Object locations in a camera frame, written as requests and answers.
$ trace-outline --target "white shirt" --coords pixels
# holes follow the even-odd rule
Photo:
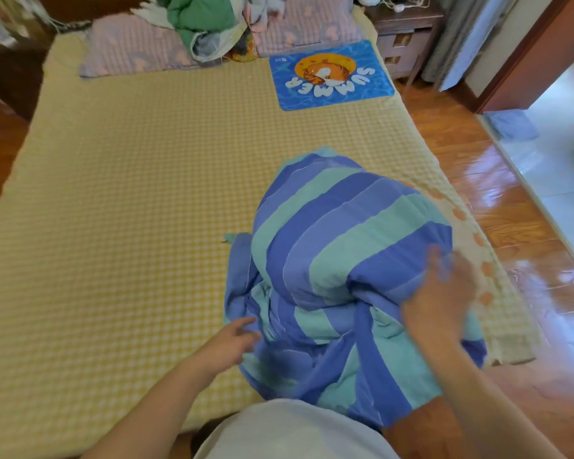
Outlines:
[[[256,404],[224,420],[195,459],[399,459],[381,434],[303,401]]]

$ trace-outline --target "yellow checkered bedsheet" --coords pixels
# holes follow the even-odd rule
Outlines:
[[[83,50],[56,39],[0,199],[0,458],[82,452],[220,328],[223,234],[250,231],[281,161],[322,145],[463,209],[455,236],[491,271],[491,356],[532,356],[523,304],[398,95],[285,113],[268,60],[82,80]],[[234,368],[184,429],[257,401]]]

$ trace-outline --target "pink pillow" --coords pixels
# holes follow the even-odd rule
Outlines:
[[[253,34],[261,57],[357,43],[364,35],[352,18],[353,0],[286,0],[284,18]]]
[[[93,22],[89,53],[79,75],[116,76],[197,67],[174,30],[132,14],[115,14]]]

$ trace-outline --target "person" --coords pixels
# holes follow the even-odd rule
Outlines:
[[[469,261],[459,252],[452,256],[451,270],[444,270],[439,249],[430,248],[423,284],[401,306],[406,331],[483,459],[564,458],[460,345],[475,280]],[[253,317],[233,321],[177,364],[83,458],[167,457],[198,394],[218,374],[241,363],[260,339],[244,329],[252,322]],[[196,459],[296,456],[398,457],[372,428],[295,400],[268,401],[230,416],[195,455]]]

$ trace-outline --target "green jacket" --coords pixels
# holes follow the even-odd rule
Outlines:
[[[157,0],[160,6],[168,10],[168,22],[179,33],[190,53],[193,53],[196,38],[200,34],[222,33],[240,22],[234,12],[238,12],[238,9],[242,11],[242,8],[232,7],[233,1],[235,0]],[[204,61],[196,58],[195,54],[192,54],[192,57],[197,61]]]

